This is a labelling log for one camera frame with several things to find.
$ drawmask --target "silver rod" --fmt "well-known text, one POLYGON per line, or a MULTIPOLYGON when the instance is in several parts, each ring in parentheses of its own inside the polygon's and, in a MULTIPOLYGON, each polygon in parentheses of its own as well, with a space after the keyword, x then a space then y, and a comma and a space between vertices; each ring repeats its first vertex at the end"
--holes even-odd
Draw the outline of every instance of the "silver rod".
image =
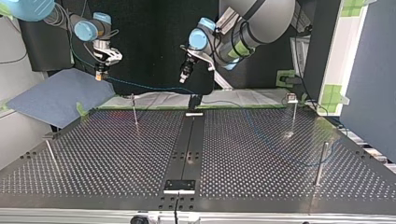
POLYGON ((134 124, 137 125, 137 115, 136 115, 136 109, 135 109, 135 105, 136 102, 134 101, 134 94, 132 93, 131 95, 131 101, 132 101, 132 108, 134 109, 134 124))
POLYGON ((321 151, 321 154, 320 154, 318 172, 317 172, 317 176, 315 178, 315 186, 316 187, 320 186, 320 179, 321 179, 321 175, 322 175, 322 171, 323 171, 324 155, 326 154, 328 148, 329 148, 329 143, 325 142, 323 144, 323 148, 322 148, 322 151, 321 151))
POLYGON ((52 157, 53 160, 56 161, 55 155, 54 155, 53 152, 52 152, 52 147, 50 146, 50 141, 49 141, 49 140, 46 140, 46 144, 47 144, 47 148, 49 149, 50 156, 52 157))
POLYGON ((295 103, 295 104, 294 104, 293 122, 296 120, 297 104, 298 104, 298 103, 295 103))

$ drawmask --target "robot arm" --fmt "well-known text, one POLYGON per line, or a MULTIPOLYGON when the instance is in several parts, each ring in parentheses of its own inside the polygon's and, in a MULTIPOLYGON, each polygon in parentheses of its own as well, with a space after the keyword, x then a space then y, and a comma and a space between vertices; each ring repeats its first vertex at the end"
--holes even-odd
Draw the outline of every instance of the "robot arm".
POLYGON ((295 0, 227 0, 227 11, 215 24, 201 18, 189 37, 186 62, 180 82, 190 76, 199 61, 209 63, 209 70, 221 66, 232 70, 259 45, 280 38, 290 25, 295 0))
POLYGON ((120 52, 110 47, 110 37, 116 35, 118 30, 111 29, 111 17, 105 13, 95 12, 93 19, 87 20, 67 12, 54 0, 0 0, 0 13, 23 21, 44 21, 74 32, 84 42, 93 42, 94 52, 90 54, 97 61, 97 80, 106 77, 109 66, 122 59, 120 52))

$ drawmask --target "blue cloth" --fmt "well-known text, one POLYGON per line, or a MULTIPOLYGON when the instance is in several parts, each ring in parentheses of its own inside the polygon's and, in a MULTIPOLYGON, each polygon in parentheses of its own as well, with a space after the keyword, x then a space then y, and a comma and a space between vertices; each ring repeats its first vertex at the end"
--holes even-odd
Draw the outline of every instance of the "blue cloth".
POLYGON ((77 69, 63 70, 7 103, 29 117, 64 128, 80 117, 77 104, 89 111, 115 95, 113 86, 77 69))

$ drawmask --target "perforated metal table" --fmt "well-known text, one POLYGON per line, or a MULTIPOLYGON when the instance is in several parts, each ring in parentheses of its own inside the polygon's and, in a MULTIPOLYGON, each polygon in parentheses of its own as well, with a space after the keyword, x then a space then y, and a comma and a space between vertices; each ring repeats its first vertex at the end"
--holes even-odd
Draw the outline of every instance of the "perforated metal table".
POLYGON ((0 207, 396 215, 391 171, 309 108, 292 112, 138 111, 136 126, 133 111, 95 111, 51 143, 56 160, 42 144, 0 171, 0 207), (195 194, 164 194, 167 180, 195 194))

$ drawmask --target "white wall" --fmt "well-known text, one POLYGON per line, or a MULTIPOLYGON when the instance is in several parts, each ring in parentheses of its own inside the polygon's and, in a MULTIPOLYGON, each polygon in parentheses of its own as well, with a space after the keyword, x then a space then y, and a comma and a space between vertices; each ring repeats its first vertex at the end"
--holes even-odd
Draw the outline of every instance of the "white wall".
MULTIPOLYGON (((21 35, 6 19, 0 19, 0 102, 29 90, 45 78, 44 73, 32 72, 28 57, 17 63, 1 64, 17 60, 25 52, 21 35)), ((48 124, 12 110, 0 110, 0 169, 37 146, 48 132, 48 124)))

